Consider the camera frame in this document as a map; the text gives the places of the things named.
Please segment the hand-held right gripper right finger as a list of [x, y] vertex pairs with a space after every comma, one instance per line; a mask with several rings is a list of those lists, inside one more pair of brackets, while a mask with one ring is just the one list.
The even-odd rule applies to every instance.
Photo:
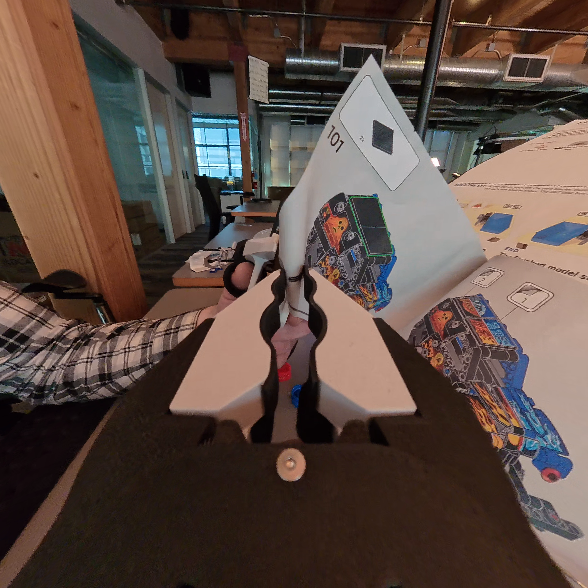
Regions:
[[296, 430], [303, 442], [332, 442], [349, 422], [413, 416], [417, 406], [383, 331], [389, 326], [313, 269], [303, 276], [315, 337]]

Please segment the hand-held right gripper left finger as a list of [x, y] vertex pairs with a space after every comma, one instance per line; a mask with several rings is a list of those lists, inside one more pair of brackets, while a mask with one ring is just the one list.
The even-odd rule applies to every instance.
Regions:
[[274, 271], [197, 328], [202, 342], [172, 414], [232, 420], [253, 442], [272, 440], [279, 380], [271, 339], [281, 327], [285, 289], [285, 272]]

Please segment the instruction booklet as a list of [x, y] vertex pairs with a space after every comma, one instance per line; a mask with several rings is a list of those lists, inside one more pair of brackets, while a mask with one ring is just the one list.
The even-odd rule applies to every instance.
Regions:
[[471, 222], [369, 57], [280, 214], [291, 314], [302, 273], [385, 320], [467, 398], [529, 523], [587, 586], [587, 287], [487, 261]]

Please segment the person's left forearm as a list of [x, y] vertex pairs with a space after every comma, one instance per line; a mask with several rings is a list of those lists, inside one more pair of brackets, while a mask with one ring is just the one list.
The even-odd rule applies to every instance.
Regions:
[[2, 282], [1, 400], [35, 406], [119, 396], [215, 311], [94, 326], [62, 318]]

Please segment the wooden background table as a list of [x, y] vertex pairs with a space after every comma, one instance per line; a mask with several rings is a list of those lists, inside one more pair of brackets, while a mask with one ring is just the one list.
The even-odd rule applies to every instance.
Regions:
[[[231, 246], [234, 242], [252, 238], [263, 229], [271, 229], [277, 211], [279, 201], [264, 199], [260, 202], [245, 202], [231, 211], [233, 219], [247, 219], [249, 224], [232, 222], [222, 229], [214, 237], [205, 249]], [[172, 282], [176, 288], [220, 288], [223, 286], [223, 271], [211, 273], [209, 270], [194, 272], [188, 263], [177, 270], [172, 276]]]

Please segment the black office chair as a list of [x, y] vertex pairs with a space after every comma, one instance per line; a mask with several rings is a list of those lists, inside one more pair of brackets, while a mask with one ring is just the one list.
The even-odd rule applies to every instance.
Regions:
[[35, 299], [39, 304], [55, 311], [65, 319], [80, 319], [95, 323], [97, 319], [94, 306], [85, 298], [63, 298], [63, 294], [85, 294], [87, 281], [84, 276], [72, 270], [56, 270], [45, 278], [28, 283], [19, 292]]

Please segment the white hanging paper sign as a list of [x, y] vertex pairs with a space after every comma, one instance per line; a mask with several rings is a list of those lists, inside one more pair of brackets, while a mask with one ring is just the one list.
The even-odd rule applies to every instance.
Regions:
[[249, 99], [269, 104], [269, 64], [253, 55], [247, 56]]

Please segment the black pole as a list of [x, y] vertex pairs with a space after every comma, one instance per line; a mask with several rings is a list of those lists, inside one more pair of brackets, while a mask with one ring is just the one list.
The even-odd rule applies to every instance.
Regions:
[[436, 1], [435, 3], [414, 123], [415, 131], [422, 142], [425, 141], [428, 129], [431, 103], [437, 85], [453, 3], [454, 1]]

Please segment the silver ventilation duct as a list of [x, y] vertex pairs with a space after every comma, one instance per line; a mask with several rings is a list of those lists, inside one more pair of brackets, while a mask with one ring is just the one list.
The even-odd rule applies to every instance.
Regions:
[[[302, 55], [287, 51], [285, 76], [291, 79], [350, 81], [370, 61], [369, 50], [344, 48]], [[424, 57], [389, 55], [376, 64], [391, 84], [418, 85]], [[587, 65], [553, 63], [547, 55], [514, 54], [502, 59], [442, 58], [437, 85], [453, 88], [521, 89], [531, 92], [587, 92]]]

